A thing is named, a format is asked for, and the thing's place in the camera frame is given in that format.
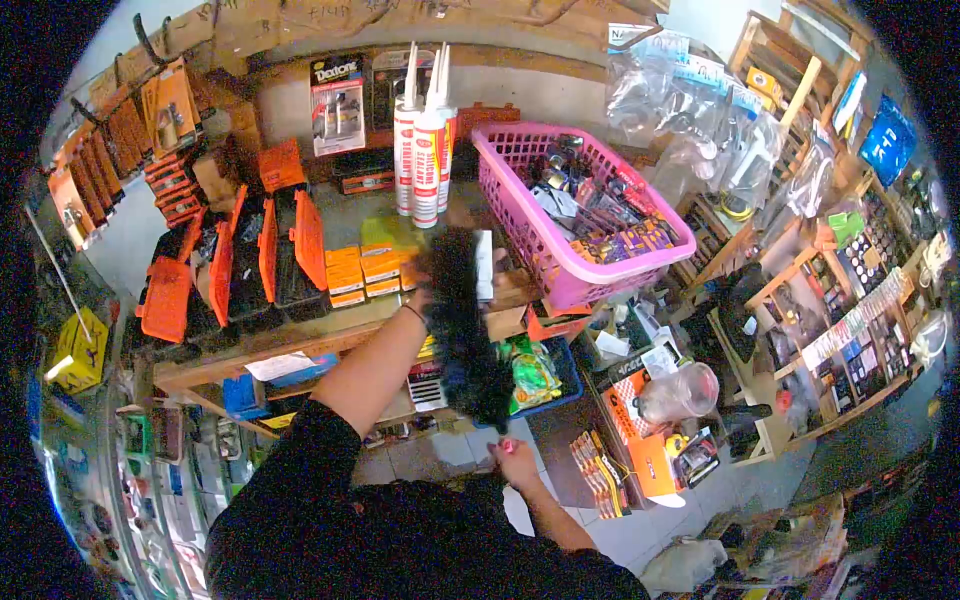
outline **white caulk tube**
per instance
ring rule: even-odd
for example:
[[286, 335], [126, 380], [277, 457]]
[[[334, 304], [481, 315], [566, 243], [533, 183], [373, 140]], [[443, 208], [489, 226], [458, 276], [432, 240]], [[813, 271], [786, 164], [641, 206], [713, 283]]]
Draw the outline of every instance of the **white caulk tube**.
[[443, 56], [437, 55], [430, 72], [423, 112], [414, 119], [414, 225], [426, 229], [437, 225], [440, 196], [440, 160], [444, 151], [446, 119], [437, 112], [437, 75]]
[[421, 112], [417, 106], [417, 43], [410, 42], [407, 78], [403, 94], [394, 107], [394, 182], [396, 212], [413, 214], [414, 198], [414, 120]]
[[439, 105], [437, 112], [445, 121], [444, 152], [440, 163], [440, 193], [437, 197], [437, 212], [446, 210], [450, 198], [450, 166], [453, 161], [453, 138], [457, 134], [457, 109], [450, 106], [450, 48], [444, 42], [444, 60], [440, 63], [438, 83]]

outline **pink plastic basket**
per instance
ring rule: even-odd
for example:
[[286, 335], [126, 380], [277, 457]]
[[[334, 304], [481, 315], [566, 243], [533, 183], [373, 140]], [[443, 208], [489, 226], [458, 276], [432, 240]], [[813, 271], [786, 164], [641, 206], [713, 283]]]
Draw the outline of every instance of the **pink plastic basket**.
[[480, 152], [480, 188], [550, 304], [568, 308], [653, 283], [666, 273], [668, 265], [694, 253], [697, 244], [690, 228], [649, 185], [650, 200], [679, 236], [674, 248], [610, 265], [591, 264], [570, 248], [521, 180], [530, 161], [546, 154], [547, 145], [561, 133], [584, 138], [583, 152], [597, 180], [606, 181], [610, 173], [617, 172], [643, 180], [595, 137], [570, 127], [523, 121], [484, 123], [470, 134]]

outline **blue crate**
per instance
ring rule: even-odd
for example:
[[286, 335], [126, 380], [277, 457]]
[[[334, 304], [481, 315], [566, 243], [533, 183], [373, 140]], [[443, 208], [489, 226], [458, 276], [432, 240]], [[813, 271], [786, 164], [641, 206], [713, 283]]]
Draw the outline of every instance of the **blue crate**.
[[[532, 408], [519, 411], [518, 413], [510, 416], [511, 420], [523, 419], [551, 408], [563, 406], [568, 402], [580, 399], [580, 396], [584, 394], [584, 383], [580, 380], [580, 375], [577, 374], [577, 364], [573, 360], [573, 353], [570, 352], [570, 344], [566, 342], [566, 339], [563, 337], [547, 338], [541, 343], [546, 348], [547, 352], [550, 353], [550, 358], [553, 359], [553, 365], [557, 369], [557, 377], [564, 384], [562, 387], [562, 392], [569, 392], [572, 390], [572, 393], [567, 394], [566, 396], [561, 396], [555, 400], [550, 400], [549, 402], [544, 402], [543, 404], [538, 404]], [[489, 425], [480, 424], [476, 420], [473, 420], [473, 426], [477, 429], [490, 427]]]

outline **black shirt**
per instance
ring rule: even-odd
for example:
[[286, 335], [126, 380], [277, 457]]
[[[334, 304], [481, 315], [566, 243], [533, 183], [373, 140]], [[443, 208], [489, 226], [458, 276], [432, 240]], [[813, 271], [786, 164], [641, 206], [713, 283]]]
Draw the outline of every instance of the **black shirt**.
[[214, 597], [649, 598], [595, 550], [519, 534], [502, 502], [427, 482], [352, 489], [360, 446], [307, 402], [210, 529]]

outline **black feather duster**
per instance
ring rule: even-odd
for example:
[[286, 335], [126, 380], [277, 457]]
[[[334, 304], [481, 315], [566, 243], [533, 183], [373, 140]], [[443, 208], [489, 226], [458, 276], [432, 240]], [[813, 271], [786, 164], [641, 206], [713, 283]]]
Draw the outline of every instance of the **black feather duster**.
[[476, 245], [473, 231], [464, 228], [448, 228], [434, 239], [430, 331], [447, 402], [504, 435], [514, 376], [509, 363], [497, 360], [477, 302]]

